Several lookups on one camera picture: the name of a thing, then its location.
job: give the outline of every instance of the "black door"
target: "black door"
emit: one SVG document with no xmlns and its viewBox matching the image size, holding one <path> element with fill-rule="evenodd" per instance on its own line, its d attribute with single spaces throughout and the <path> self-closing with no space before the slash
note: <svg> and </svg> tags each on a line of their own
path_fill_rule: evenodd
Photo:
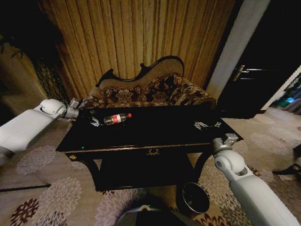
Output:
<svg viewBox="0 0 301 226">
<path fill-rule="evenodd" d="M 301 64 L 300 9 L 271 0 L 218 100 L 222 117 L 254 117 Z"/>
</svg>

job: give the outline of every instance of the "floral upholstery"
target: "floral upholstery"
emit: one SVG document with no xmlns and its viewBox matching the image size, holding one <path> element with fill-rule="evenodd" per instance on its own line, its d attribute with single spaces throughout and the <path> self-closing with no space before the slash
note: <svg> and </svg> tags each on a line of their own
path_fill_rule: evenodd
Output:
<svg viewBox="0 0 301 226">
<path fill-rule="evenodd" d="M 137 107 L 165 105 L 200 105 L 215 107 L 215 99 L 201 88 L 182 78 L 178 73 L 168 73 L 146 85 L 133 87 L 95 87 L 83 100 L 80 108 Z"/>
</svg>

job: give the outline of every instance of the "table top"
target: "table top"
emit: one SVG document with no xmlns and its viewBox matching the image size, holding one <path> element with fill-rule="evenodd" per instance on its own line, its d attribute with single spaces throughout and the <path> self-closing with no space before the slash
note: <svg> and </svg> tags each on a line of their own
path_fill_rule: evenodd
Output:
<svg viewBox="0 0 301 226">
<path fill-rule="evenodd" d="M 103 122 L 105 116 L 118 113 L 131 113 L 132 118 L 99 127 L 78 118 L 56 150 L 67 153 L 208 145 L 215 137 L 236 133 L 215 112 L 201 105 L 104 108 L 96 109 L 94 117 Z M 196 121 L 212 127 L 199 130 L 194 125 Z M 217 122 L 221 122 L 219 128 L 214 127 Z"/>
</svg>

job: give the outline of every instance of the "curtain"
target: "curtain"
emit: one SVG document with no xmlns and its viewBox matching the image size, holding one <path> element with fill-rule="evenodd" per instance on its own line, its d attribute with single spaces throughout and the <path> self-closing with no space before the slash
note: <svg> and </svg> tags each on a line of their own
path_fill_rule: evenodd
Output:
<svg viewBox="0 0 301 226">
<path fill-rule="evenodd" d="M 184 77 L 204 87 L 235 0 L 41 0 L 59 29 L 61 77 L 70 98 L 84 97 L 113 68 L 134 78 L 140 63 L 179 56 Z"/>
</svg>

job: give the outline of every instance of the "wall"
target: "wall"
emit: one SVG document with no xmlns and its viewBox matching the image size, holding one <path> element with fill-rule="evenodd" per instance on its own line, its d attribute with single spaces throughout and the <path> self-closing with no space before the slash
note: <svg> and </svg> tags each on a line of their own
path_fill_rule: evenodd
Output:
<svg viewBox="0 0 301 226">
<path fill-rule="evenodd" d="M 134 78 L 139 64 L 179 56 L 185 77 L 204 87 L 235 0 L 42 0 L 59 28 L 69 94 L 84 97 L 113 68 Z"/>
<path fill-rule="evenodd" d="M 37 75 L 26 57 L 11 57 L 18 49 L 5 44 L 0 54 L 0 80 L 8 91 L 0 93 L 0 102 L 10 109 L 13 115 L 34 108 L 47 97 L 37 80 Z"/>
</svg>

